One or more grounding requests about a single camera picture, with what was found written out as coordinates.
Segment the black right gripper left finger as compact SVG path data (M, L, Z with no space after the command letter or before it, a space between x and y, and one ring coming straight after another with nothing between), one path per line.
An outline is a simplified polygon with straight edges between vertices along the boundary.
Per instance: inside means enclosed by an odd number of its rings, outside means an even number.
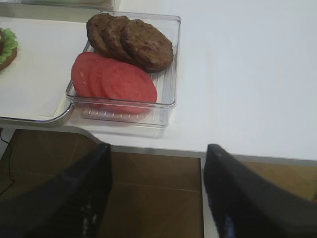
M102 143L42 185L0 202L2 238L95 238L112 188Z

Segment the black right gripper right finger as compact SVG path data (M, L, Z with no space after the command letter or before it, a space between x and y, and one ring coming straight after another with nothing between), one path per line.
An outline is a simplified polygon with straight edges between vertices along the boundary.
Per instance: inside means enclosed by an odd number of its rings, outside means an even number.
M217 144L207 148L204 185L221 238L315 238L316 204L257 175Z

